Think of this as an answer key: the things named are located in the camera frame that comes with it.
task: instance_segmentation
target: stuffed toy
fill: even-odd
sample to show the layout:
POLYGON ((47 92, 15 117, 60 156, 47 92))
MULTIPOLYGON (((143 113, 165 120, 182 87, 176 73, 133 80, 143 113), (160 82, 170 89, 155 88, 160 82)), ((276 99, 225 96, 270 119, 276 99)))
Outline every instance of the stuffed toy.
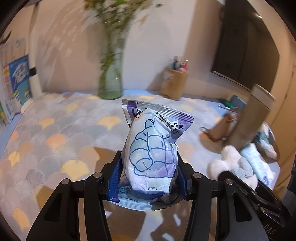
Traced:
POLYGON ((224 147, 221 160, 214 160, 208 166, 208 175, 214 180, 218 180, 220 173, 224 171, 231 171, 253 190, 256 189, 258 180, 251 165, 233 146, 224 147))

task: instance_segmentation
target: metal screw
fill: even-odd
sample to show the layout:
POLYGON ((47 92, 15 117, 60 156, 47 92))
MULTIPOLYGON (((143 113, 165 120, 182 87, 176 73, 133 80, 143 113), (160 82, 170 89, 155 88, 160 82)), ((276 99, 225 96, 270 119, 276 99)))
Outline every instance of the metal screw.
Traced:
POLYGON ((65 178, 65 179, 62 180, 62 184, 67 185, 69 183, 69 181, 70 180, 68 178, 65 178))
POLYGON ((199 172, 193 173, 194 178, 202 178, 202 175, 199 172))
POLYGON ((102 176, 102 173, 100 172, 95 172, 94 175, 93 175, 95 178, 99 178, 102 176))
POLYGON ((226 183, 228 184, 228 185, 232 185, 233 184, 233 180, 231 180, 231 179, 226 179, 226 183))

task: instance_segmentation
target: blue gripper pad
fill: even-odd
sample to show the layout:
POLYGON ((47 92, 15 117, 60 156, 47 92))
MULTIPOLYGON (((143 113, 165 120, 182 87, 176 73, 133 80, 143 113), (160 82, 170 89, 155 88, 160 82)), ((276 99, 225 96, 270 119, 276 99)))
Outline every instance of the blue gripper pad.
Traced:
POLYGON ((178 186, 179 193, 183 196, 185 200, 188 200, 189 195, 192 193, 191 174, 192 173, 188 171, 185 163, 183 162, 180 154, 178 153, 178 176, 176 179, 176 184, 178 186))
POLYGON ((109 169, 112 170, 112 166, 114 166, 113 172, 112 173, 108 173, 107 172, 107 178, 108 178, 108 174, 109 174, 109 178, 108 178, 108 183, 106 185, 107 187, 107 193, 106 196, 110 201, 113 202, 120 202, 118 199, 118 184, 120 181, 120 177, 123 171, 123 165, 122 165, 122 161, 121 161, 121 152, 119 153, 119 157, 118 157, 118 152, 115 155, 115 158, 117 159, 117 161, 115 161, 115 158, 113 160, 113 162, 111 163, 111 166, 109 169))
MULTIPOLYGON (((121 151, 118 151, 105 176, 107 183, 104 183, 104 185, 107 188, 106 196, 109 201, 120 202, 118 198, 118 184, 122 171, 123 164, 121 161, 121 151)), ((189 195, 192 193, 191 174, 187 170, 186 165, 180 157, 179 153, 178 176, 176 179, 176 184, 178 186, 179 193, 183 196, 185 200, 187 200, 189 198, 189 195)))

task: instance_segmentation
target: glass vase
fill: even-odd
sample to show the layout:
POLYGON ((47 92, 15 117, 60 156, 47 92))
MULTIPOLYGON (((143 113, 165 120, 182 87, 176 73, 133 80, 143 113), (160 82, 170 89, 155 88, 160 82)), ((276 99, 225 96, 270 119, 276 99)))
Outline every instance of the glass vase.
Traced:
POLYGON ((99 96, 103 99, 118 99, 122 96, 122 66, 126 31, 110 32, 104 28, 101 48, 99 96))

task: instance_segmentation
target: patterned rug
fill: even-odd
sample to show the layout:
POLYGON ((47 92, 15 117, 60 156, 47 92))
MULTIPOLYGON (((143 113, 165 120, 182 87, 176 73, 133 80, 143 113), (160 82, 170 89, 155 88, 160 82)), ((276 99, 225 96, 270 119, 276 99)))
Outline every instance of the patterned rug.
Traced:
MULTIPOLYGON (((210 128, 220 119, 206 101, 173 101, 154 95, 123 98, 194 115, 194 123, 177 144, 184 162, 195 171, 207 175, 208 163, 220 158, 220 146, 200 133, 200 127, 210 128)), ((122 150, 129 127, 121 101, 90 94, 46 94, 25 111, 0 161, 0 210, 21 240, 26 239, 62 179, 86 179, 122 150)), ((186 201, 153 212, 133 211, 108 202, 104 205, 113 241, 183 240, 191 208, 191 202, 186 201)), ((81 240, 86 240, 82 202, 80 214, 81 240)))

